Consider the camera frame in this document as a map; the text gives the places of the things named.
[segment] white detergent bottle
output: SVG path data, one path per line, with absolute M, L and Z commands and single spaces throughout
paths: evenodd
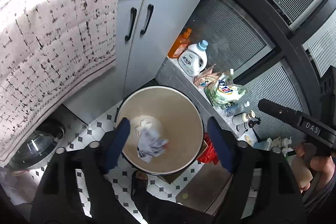
M 208 42 L 203 40 L 198 44 L 189 45 L 188 49 L 181 54 L 178 63 L 187 75 L 196 76 L 205 69 L 208 61 L 205 53 L 207 46 Z

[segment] hand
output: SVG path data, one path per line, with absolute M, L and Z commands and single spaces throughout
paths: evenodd
M 305 147 L 303 146 L 303 144 L 296 146 L 295 152 L 298 157 L 303 157 L 303 155 L 305 154 Z M 328 182 L 333 177 L 335 172 L 335 164 L 331 157 L 314 156 L 310 160 L 310 167 L 315 171 L 322 172 L 320 180 L 315 188 L 316 191 L 320 191 L 328 184 Z M 300 192 L 302 193 L 303 191 L 308 190 L 309 187 L 310 182 L 308 182 L 308 184 L 304 187 L 300 187 Z

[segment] cabinet handle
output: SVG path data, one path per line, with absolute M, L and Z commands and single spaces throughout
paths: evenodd
M 128 40 L 131 39 L 135 18 L 137 17 L 137 10 L 134 7 L 131 8 L 131 16 L 132 16 L 132 24 L 131 24 L 131 28 L 129 30 L 129 34 L 125 36 L 125 42 L 127 42 Z
M 149 22 L 151 21 L 151 17 L 152 17 L 152 13 L 153 13 L 153 10 L 154 10 L 154 6 L 152 4 L 149 4 L 148 7 L 147 7 L 147 11 L 149 10 L 149 17 L 148 17 L 148 21 L 147 21 L 147 24 L 146 24 L 146 27 L 145 27 L 145 30 L 141 30 L 140 31 L 140 35 L 144 35 L 147 31 L 147 28 L 148 28 L 148 24 Z

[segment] foot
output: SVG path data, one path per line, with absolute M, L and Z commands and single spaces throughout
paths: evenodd
M 147 190 L 148 176 L 141 171 L 134 171 L 132 175 L 132 191 L 131 196 L 135 194 L 137 190 Z

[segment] brown bottle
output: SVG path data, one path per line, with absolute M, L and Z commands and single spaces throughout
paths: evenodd
M 177 37 L 174 44 L 172 45 L 170 51 L 168 52 L 169 58 L 179 58 L 182 52 L 190 44 L 189 36 L 191 34 L 191 29 L 187 28 L 185 32 Z

